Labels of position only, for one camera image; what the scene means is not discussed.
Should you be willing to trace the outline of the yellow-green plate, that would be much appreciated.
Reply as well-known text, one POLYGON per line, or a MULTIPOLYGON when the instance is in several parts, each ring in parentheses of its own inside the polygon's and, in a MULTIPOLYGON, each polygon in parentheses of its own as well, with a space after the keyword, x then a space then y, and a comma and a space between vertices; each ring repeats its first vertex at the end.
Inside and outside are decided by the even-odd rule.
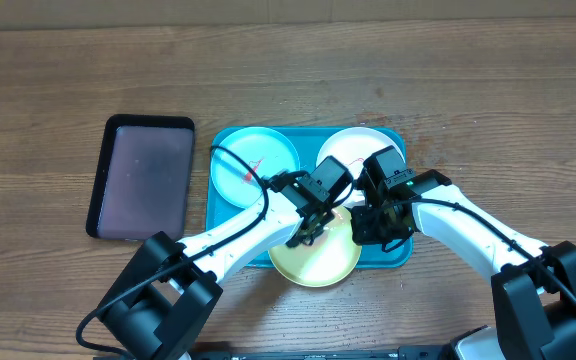
POLYGON ((278 245, 268 253, 276 270, 295 284, 326 287, 347 277, 357 265, 362 247, 352 240, 351 214, 339 206, 334 219, 311 246, 278 245))

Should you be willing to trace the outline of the white plate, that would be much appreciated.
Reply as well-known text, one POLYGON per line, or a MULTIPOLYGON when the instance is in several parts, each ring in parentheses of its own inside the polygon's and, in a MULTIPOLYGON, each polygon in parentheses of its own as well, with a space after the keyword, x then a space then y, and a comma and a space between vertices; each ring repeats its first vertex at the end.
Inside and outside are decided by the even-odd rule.
POLYGON ((379 129, 366 127, 347 128, 329 137, 320 148, 316 165, 319 165, 326 157, 333 156, 357 180, 363 169, 363 162, 373 153, 388 146, 393 146, 397 152, 394 164, 400 168, 406 168, 403 146, 379 129))

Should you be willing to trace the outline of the light blue plate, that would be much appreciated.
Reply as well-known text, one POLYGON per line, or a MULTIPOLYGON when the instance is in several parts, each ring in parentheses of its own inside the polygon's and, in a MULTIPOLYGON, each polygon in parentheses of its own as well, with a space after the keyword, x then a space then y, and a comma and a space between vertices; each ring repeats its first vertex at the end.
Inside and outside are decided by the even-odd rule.
POLYGON ((218 149, 211 160, 213 186, 228 203, 239 208, 252 205, 262 192, 249 169, 260 178, 284 170, 300 169, 300 159, 292 142, 268 127, 242 127, 220 132, 213 144, 218 149))

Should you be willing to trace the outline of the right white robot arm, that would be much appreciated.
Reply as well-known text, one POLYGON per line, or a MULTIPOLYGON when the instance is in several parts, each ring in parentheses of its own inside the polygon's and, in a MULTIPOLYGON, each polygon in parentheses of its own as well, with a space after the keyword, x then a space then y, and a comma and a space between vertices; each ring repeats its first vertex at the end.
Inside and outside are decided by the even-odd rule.
POLYGON ((353 239, 385 251, 414 233, 452 250, 488 279, 496 324, 452 340, 446 359, 576 359, 576 245, 548 246, 504 225, 441 173, 365 170, 353 239))

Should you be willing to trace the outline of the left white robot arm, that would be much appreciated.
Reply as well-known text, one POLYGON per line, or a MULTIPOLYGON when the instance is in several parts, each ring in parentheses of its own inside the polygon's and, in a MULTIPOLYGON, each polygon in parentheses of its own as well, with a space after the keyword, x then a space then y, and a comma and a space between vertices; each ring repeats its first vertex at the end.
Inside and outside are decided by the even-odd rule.
POLYGON ((180 359, 223 293, 221 282, 277 245, 309 245, 351 185, 346 169, 283 171, 260 179, 248 209, 199 235, 147 239, 92 316, 120 343, 124 359, 180 359))

